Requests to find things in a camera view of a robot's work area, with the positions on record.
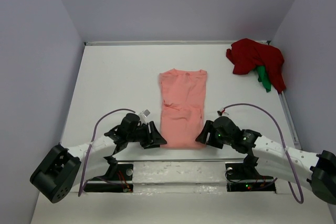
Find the crumpled red shirt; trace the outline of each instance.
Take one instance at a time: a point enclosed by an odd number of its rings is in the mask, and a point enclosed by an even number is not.
[[[278,48],[251,39],[241,39],[231,47],[226,51],[226,57],[235,65],[234,74],[248,74],[257,66],[265,66],[268,78],[278,93],[286,89],[281,75],[285,60]]]

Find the white wall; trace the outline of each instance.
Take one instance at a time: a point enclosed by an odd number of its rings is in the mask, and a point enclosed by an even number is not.
[[[335,40],[335,0],[295,0],[272,41],[285,57],[286,98],[306,151],[336,153]]]
[[[60,138],[83,43],[61,0],[0,6],[0,223],[25,224],[37,198],[29,177]]]
[[[294,0],[62,0],[85,41],[271,39]]]

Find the purple cable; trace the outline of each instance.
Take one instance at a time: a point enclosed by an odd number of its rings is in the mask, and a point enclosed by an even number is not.
[[[113,110],[105,115],[103,115],[96,123],[95,127],[94,127],[94,130],[93,130],[93,135],[92,135],[92,139],[90,141],[90,144],[89,144],[89,148],[88,148],[88,151],[86,152],[86,155],[85,155],[85,159],[84,159],[84,163],[83,163],[83,171],[82,171],[82,177],[80,179],[80,184],[79,184],[79,191],[78,191],[78,197],[80,197],[80,195],[82,194],[83,190],[84,190],[84,187],[85,187],[85,184],[84,184],[84,178],[85,178],[85,170],[86,170],[86,166],[88,164],[88,160],[89,160],[89,154],[90,154],[90,151],[92,149],[92,142],[94,141],[95,137],[96,137],[96,131],[97,131],[97,127],[98,127],[98,124],[101,122],[101,120],[103,120],[105,117],[107,117],[108,115],[111,115],[113,113],[116,113],[118,111],[130,111],[130,112],[133,112],[135,113],[135,111],[133,110],[130,110],[130,109],[118,109],[118,110]]]
[[[240,105],[245,105],[245,106],[254,107],[254,108],[257,108],[257,109],[259,109],[259,110],[265,112],[265,113],[266,113],[266,114],[273,120],[273,122],[275,123],[276,127],[278,128],[278,131],[279,131],[279,134],[280,134],[280,138],[281,138],[281,143],[282,143],[282,146],[283,146],[283,148],[284,148],[284,150],[285,150],[285,154],[286,154],[286,156],[287,156],[287,159],[288,159],[290,168],[292,169],[292,172],[293,172],[293,175],[294,175],[294,178],[295,178],[295,182],[296,182],[296,184],[297,184],[297,186],[298,186],[298,189],[299,189],[300,200],[299,200],[298,197],[296,196],[296,194],[295,194],[295,192],[294,192],[294,189],[293,189],[293,187],[292,187],[292,184],[291,184],[290,182],[288,182],[288,185],[289,185],[289,188],[290,188],[290,190],[291,190],[291,192],[292,192],[292,194],[293,194],[293,196],[294,196],[294,199],[295,199],[298,203],[302,204],[302,203],[303,203],[303,192],[302,192],[302,188],[301,188],[300,181],[299,181],[299,178],[298,178],[298,174],[296,173],[296,170],[295,170],[293,161],[292,161],[292,159],[290,158],[290,155],[289,155],[289,153],[288,153],[287,150],[286,150],[286,144],[285,144],[284,136],[283,136],[283,134],[282,134],[282,131],[281,131],[281,129],[280,129],[280,126],[279,126],[277,120],[275,120],[275,118],[274,118],[269,112],[267,112],[266,110],[262,109],[261,107],[259,107],[259,106],[257,106],[257,105],[253,105],[253,104],[250,104],[250,103],[235,103],[235,104],[231,104],[231,105],[228,105],[228,106],[224,107],[224,111],[225,111],[226,109],[230,108],[230,107],[240,106]],[[278,178],[275,178],[272,182],[270,182],[268,185],[264,186],[263,188],[266,188],[266,187],[268,187],[268,186],[274,184],[275,181],[276,181],[277,179],[278,179]]]

